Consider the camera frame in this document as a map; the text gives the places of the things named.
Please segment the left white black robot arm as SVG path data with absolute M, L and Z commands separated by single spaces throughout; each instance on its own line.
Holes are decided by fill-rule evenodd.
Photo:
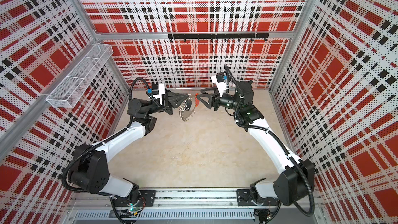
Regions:
M 112 202 L 122 200 L 126 205 L 144 203 L 139 186 L 127 179 L 113 176 L 108 163 L 121 151 L 149 134 L 157 119 L 154 113 L 172 115 L 194 107 L 192 95 L 165 90 L 156 95 L 147 92 L 148 100 L 132 98 L 127 105 L 130 120 L 126 127 L 112 136 L 93 145 L 80 145 L 74 152 L 72 162 L 65 168 L 61 183 L 70 191 L 87 192 L 110 197 Z

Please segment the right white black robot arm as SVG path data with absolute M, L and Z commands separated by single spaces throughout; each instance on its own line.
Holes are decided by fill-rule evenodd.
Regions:
M 216 83 L 201 90 L 196 99 L 207 108 L 217 111 L 223 107 L 234 110 L 236 125 L 248 132 L 265 150 L 274 164 L 278 177 L 275 181 L 261 179 L 250 187 L 251 198 L 257 204 L 266 198 L 279 200 L 283 205 L 295 205 L 308 197 L 314 208 L 315 166 L 291 151 L 274 133 L 265 116 L 254 105 L 254 91 L 250 82 L 239 82 L 234 93 L 227 93 L 227 82 Z

